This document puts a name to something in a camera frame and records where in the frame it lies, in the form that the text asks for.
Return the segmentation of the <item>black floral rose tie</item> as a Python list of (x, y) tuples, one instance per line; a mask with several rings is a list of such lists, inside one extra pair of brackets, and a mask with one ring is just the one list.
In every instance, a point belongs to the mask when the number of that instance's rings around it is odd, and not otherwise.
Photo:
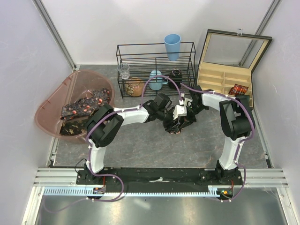
[(163, 122), (163, 126), (166, 132), (170, 134), (179, 134), (182, 131), (182, 129), (190, 126), (196, 121), (197, 120), (195, 116), (178, 117), (175, 120)]

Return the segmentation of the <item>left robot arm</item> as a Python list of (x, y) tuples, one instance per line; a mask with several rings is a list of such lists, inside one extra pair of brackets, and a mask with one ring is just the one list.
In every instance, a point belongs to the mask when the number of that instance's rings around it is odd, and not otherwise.
[(86, 123), (86, 141), (89, 145), (89, 154), (86, 166), (87, 180), (92, 184), (99, 184), (103, 179), (101, 170), (104, 168), (106, 147), (114, 140), (122, 126), (134, 123), (147, 123), (154, 120), (163, 121), (166, 130), (180, 124), (180, 119), (187, 115), (184, 100), (176, 106), (171, 106), (170, 98), (159, 94), (154, 100), (148, 100), (141, 105), (130, 108), (113, 108), (104, 104)]

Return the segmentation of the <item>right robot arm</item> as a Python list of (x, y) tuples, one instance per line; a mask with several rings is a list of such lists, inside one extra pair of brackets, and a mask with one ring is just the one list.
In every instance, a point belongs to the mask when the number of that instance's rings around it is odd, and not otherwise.
[(201, 111), (213, 108), (220, 113), (221, 128), (225, 135), (222, 155), (217, 162), (215, 180), (226, 184), (232, 178), (230, 171), (239, 167), (238, 158), (243, 143), (251, 139), (255, 121), (249, 106), (248, 97), (238, 95), (236, 98), (212, 90), (203, 91), (200, 86), (189, 88), (192, 100), (186, 100), (186, 121), (196, 122), (196, 115)]

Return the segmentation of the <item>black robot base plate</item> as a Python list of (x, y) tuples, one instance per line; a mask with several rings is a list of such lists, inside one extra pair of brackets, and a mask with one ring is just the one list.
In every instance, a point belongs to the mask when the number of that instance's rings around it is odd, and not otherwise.
[(219, 169), (203, 168), (133, 168), (106, 167), (96, 177), (85, 166), (77, 172), (78, 185), (104, 185), (107, 192), (121, 191), (121, 178), (125, 193), (187, 193), (206, 192), (208, 186), (242, 185), (241, 172), (222, 172)]

